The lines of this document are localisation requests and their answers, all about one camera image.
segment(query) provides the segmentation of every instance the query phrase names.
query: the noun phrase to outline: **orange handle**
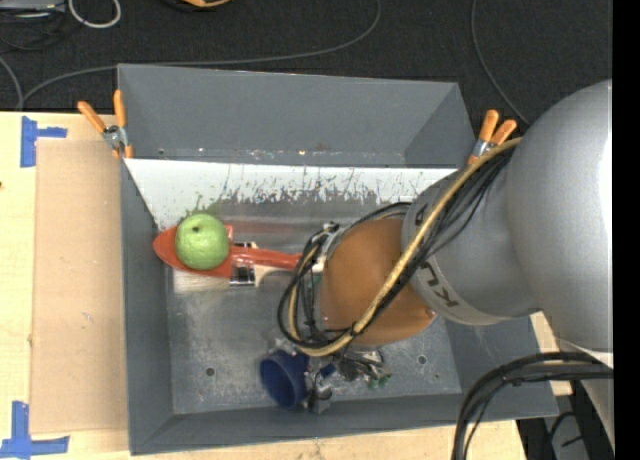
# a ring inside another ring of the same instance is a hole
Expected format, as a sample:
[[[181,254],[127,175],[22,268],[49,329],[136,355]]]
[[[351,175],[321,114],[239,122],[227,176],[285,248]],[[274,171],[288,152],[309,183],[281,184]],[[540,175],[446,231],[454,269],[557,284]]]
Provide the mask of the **orange handle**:
[[[503,144],[509,135],[513,133],[518,127],[518,123],[513,119],[505,120],[502,125],[498,128],[498,131],[491,137],[491,147],[495,147],[497,145]]]
[[[107,127],[96,111],[86,101],[78,101],[78,110],[84,115],[98,133],[104,133]]]
[[[116,114],[116,121],[119,128],[127,125],[127,115],[124,110],[124,102],[122,101],[122,91],[120,89],[113,93],[113,109]]]
[[[491,140],[491,135],[493,135],[496,129],[499,118],[500,114],[496,110],[487,110],[484,121],[482,122],[482,128],[480,128],[480,134],[478,135],[480,140],[483,142],[489,142]]]

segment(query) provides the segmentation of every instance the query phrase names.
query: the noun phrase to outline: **cardboard sheet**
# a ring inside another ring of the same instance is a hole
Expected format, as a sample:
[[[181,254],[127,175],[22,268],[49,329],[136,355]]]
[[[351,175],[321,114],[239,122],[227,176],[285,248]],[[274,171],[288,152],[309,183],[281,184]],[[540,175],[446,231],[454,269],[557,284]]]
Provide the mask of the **cardboard sheet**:
[[[38,141],[31,433],[126,430],[118,161]]]

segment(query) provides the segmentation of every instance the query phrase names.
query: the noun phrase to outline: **brown cylindrical object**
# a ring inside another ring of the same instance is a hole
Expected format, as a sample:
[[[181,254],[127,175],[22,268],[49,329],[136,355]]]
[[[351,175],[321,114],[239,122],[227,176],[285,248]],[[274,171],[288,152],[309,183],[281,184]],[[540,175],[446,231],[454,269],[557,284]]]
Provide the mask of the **brown cylindrical object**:
[[[402,252],[402,220],[371,220],[347,231],[325,263],[318,294],[327,329],[349,328],[362,316],[384,285]],[[355,344],[379,346],[411,337],[435,318],[420,296],[406,284]]]

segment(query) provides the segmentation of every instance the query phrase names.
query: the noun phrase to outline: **orange spoon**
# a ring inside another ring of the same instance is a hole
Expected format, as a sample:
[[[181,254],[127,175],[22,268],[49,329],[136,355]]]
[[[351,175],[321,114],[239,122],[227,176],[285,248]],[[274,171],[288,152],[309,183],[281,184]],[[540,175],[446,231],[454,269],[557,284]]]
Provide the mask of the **orange spoon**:
[[[227,231],[229,231],[229,241],[232,241],[233,229],[230,225],[226,227]],[[300,258],[300,254],[287,254],[275,250],[252,246],[239,246],[232,243],[229,255],[220,265],[210,270],[195,270],[180,261],[176,254],[175,241],[177,230],[178,226],[174,226],[156,236],[153,240],[153,250],[156,255],[169,266],[204,277],[230,279],[234,275],[234,269],[239,267],[251,268],[255,265],[293,272]]]

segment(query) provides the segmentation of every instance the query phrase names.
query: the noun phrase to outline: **yellow cable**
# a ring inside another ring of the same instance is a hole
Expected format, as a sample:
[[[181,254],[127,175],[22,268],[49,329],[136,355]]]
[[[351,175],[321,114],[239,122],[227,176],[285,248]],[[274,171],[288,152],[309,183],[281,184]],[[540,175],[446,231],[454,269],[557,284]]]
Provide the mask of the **yellow cable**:
[[[480,156],[474,163],[466,166],[462,170],[458,178],[455,181],[453,181],[451,186],[447,188],[447,191],[440,197],[440,199],[433,206],[426,220],[422,222],[422,224],[416,231],[415,235],[413,236],[413,239],[411,240],[411,242],[403,252],[402,256],[400,256],[400,259],[398,259],[398,262],[395,264],[395,266],[391,270],[391,273],[389,273],[389,276],[387,277],[387,280],[383,284],[382,288],[380,288],[380,291],[378,292],[378,294],[371,301],[371,304],[369,304],[369,307],[365,310],[365,312],[358,319],[358,321],[354,323],[352,327],[354,334],[352,334],[351,330],[349,330],[343,333],[339,338],[335,340],[335,342],[329,345],[320,346],[317,348],[297,346],[297,349],[303,353],[306,353],[310,357],[324,357],[326,355],[331,355],[332,353],[335,353],[336,351],[338,351],[340,348],[344,346],[347,346],[354,337],[360,334],[366,328],[366,326],[371,322],[375,314],[375,311],[378,308],[378,305],[380,304],[380,302],[382,302],[384,297],[391,291],[396,281],[398,280],[398,277],[402,274],[402,271],[405,269],[405,267],[413,257],[415,251],[419,248],[422,242],[422,239],[427,233],[429,227],[431,227],[431,224],[435,221],[436,217],[444,209],[446,204],[454,197],[454,195],[462,187],[462,185],[465,182],[467,182],[469,178],[473,174],[475,174],[482,165],[487,163],[491,158],[497,156],[498,154],[515,147],[518,143],[520,143],[520,140],[521,138],[515,138],[513,140],[509,140],[508,142],[503,143],[502,145],[494,147],[490,151]],[[293,290],[293,293],[291,295],[291,300],[289,301],[290,326],[293,324],[293,320],[295,319],[295,312],[294,312],[295,306],[293,305],[293,302],[296,300],[294,298],[296,291],[297,289]]]

